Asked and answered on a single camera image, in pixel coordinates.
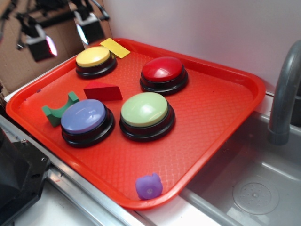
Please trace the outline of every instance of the sink faucet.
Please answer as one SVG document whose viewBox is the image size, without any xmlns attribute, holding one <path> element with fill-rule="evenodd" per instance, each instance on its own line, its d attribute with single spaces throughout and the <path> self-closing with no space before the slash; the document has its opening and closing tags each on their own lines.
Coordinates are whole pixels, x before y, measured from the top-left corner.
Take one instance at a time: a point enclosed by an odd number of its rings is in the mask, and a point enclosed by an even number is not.
<svg viewBox="0 0 301 226">
<path fill-rule="evenodd" d="M 269 120 L 268 141 L 285 145 L 290 124 L 301 127 L 301 40 L 290 48 L 280 72 Z"/>
</svg>

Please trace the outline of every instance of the foam block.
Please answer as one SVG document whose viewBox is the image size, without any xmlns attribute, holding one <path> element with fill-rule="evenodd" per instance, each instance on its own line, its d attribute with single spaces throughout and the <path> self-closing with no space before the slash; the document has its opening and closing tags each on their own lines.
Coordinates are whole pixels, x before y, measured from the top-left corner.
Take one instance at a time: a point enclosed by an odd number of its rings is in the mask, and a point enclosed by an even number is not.
<svg viewBox="0 0 301 226">
<path fill-rule="evenodd" d="M 67 103 L 58 109 L 53 109 L 46 106 L 42 107 L 42 110 L 46 117 L 48 118 L 49 122 L 53 127 L 56 127 L 61 124 L 61 117 L 63 113 L 67 110 L 68 107 L 75 104 L 76 102 L 79 102 L 79 98 L 76 96 L 76 94 L 72 91 L 68 93 L 68 101 Z"/>
<path fill-rule="evenodd" d="M 121 59 L 124 58 L 126 55 L 130 54 L 129 50 L 127 50 L 111 38 L 102 41 L 100 44 L 108 48 L 113 54 L 115 54 Z"/>
<path fill-rule="evenodd" d="M 122 100 L 122 94 L 118 86 L 93 81 L 89 83 L 84 92 L 88 99 L 99 101 Z"/>
</svg>

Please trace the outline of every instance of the sink drain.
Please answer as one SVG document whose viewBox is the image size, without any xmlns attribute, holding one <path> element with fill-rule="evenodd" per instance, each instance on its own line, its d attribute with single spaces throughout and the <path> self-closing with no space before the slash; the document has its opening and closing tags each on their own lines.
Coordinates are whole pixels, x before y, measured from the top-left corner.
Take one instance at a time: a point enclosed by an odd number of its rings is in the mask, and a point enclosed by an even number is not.
<svg viewBox="0 0 301 226">
<path fill-rule="evenodd" d="M 256 215 L 272 212 L 279 202 L 275 186 L 259 177 L 238 182 L 233 189 L 233 198 L 242 210 Z"/>
</svg>

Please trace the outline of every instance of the purple button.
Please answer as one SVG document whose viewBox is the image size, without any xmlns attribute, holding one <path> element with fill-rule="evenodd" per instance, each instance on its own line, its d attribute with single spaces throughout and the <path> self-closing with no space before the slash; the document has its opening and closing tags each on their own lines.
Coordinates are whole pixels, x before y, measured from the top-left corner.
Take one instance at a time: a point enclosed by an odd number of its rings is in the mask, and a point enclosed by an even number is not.
<svg viewBox="0 0 301 226">
<path fill-rule="evenodd" d="M 68 133 L 81 134 L 96 128 L 105 116 L 106 110 L 102 102 L 94 99 L 82 100 L 63 113 L 61 125 Z"/>
</svg>

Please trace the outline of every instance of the green button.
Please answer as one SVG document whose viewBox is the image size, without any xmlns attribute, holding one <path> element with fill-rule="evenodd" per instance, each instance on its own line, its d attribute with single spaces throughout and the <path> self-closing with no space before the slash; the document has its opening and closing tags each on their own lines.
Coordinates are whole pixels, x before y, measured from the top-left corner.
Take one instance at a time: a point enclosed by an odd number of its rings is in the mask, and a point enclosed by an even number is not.
<svg viewBox="0 0 301 226">
<path fill-rule="evenodd" d="M 129 98 L 121 108 L 121 116 L 130 126 L 148 127 L 161 121 L 167 111 L 165 97 L 149 92 Z"/>
</svg>

